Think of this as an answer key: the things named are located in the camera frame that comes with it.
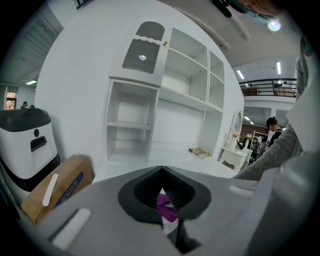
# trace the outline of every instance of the cabinet door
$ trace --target cabinet door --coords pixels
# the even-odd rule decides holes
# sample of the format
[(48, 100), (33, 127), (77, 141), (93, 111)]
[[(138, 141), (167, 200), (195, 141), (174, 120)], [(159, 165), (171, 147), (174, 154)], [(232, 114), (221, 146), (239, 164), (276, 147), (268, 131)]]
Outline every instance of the cabinet door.
[(172, 27), (152, 18), (133, 24), (113, 61), (110, 78), (160, 87)]

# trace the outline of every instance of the purple cloth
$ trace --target purple cloth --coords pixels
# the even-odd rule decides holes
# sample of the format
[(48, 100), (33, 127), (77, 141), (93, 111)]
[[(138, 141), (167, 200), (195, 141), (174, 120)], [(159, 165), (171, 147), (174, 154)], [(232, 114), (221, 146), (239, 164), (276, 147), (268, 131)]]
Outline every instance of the purple cloth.
[(156, 212), (164, 217), (169, 222), (174, 222), (178, 218), (178, 213), (173, 207), (165, 207), (165, 204), (170, 203), (166, 194), (159, 194), (156, 203)]

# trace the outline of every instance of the gray sweater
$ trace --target gray sweater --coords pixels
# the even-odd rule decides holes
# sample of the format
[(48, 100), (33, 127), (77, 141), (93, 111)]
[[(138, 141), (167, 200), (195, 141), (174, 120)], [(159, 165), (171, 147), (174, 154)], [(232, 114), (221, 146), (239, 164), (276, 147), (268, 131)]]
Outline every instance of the gray sweater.
[[(304, 92), (308, 82), (308, 69), (304, 56), (304, 44), (301, 40), (301, 52), (299, 61), (296, 64), (297, 70), (297, 96)], [(243, 180), (259, 181), (264, 171), (280, 167), (286, 160), (300, 155), (302, 152), (301, 145), (297, 135), (290, 124), (287, 125), (282, 135), (274, 141), (274, 144), (268, 149), (257, 161), (248, 168), (238, 173), (234, 178)]]

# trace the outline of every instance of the black and white machine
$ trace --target black and white machine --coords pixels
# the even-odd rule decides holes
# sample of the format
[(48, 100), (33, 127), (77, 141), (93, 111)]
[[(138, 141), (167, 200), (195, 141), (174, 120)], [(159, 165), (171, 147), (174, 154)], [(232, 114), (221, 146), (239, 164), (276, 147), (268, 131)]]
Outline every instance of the black and white machine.
[(26, 192), (60, 165), (51, 118), (45, 110), (0, 111), (0, 161), (8, 183)]

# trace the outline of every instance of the white tabletop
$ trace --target white tabletop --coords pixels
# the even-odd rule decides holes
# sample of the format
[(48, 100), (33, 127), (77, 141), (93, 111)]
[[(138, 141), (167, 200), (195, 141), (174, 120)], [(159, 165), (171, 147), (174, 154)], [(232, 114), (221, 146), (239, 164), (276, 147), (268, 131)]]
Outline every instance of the white tabletop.
[(202, 160), (198, 156), (190, 153), (190, 158), (187, 160), (157, 160), (141, 164), (108, 161), (107, 163), (104, 163), (96, 173), (92, 183), (155, 166), (172, 166), (222, 178), (232, 178), (237, 174), (232, 169), (214, 159)]

